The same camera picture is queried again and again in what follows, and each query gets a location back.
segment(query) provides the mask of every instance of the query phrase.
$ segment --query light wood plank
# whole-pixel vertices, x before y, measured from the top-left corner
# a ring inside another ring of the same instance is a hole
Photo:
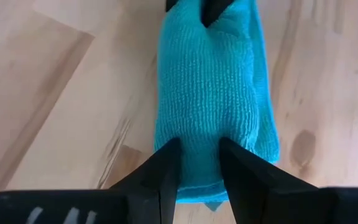
[[[272,70],[280,167],[358,185],[358,1],[292,1]]]
[[[92,43],[8,185],[95,188],[155,79],[164,6],[123,4]]]
[[[236,221],[234,220],[234,215],[231,210],[230,203],[226,202],[222,204],[216,212],[212,212],[206,205],[202,203],[176,204],[173,223],[235,224]]]
[[[0,190],[93,39],[31,4],[0,1]]]
[[[97,35],[117,13],[118,0],[36,0],[34,9],[74,29]]]

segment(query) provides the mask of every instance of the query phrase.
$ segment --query wooden table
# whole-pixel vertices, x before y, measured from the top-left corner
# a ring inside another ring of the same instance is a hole
[[[358,0],[258,0],[278,166],[358,186]],[[109,186],[152,153],[164,0],[0,0],[0,190]],[[234,223],[177,205],[175,223]]]

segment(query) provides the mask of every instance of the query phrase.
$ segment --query wooden floor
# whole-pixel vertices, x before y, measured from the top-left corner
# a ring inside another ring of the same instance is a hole
[[[358,0],[258,0],[282,158],[358,186]],[[107,187],[152,153],[164,0],[0,0],[0,190]],[[177,205],[175,223],[234,223]]]

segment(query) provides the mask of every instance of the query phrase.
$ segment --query microfiber cloth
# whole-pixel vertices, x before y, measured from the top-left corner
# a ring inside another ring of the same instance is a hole
[[[201,23],[201,5],[179,0],[165,17],[158,47],[155,150],[181,140],[178,203],[228,199],[219,166],[221,137],[266,161],[279,159],[255,0],[235,0],[209,27]]]

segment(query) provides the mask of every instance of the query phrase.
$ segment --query white marking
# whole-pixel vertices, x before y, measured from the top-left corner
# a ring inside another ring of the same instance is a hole
[[[97,213],[94,211],[88,212],[88,217],[86,218],[85,224],[94,224],[94,221],[96,220]]]
[[[42,213],[43,209],[35,207],[31,212],[25,224],[34,224],[38,216]]]
[[[80,211],[77,208],[71,208],[63,224],[77,224],[79,214]]]

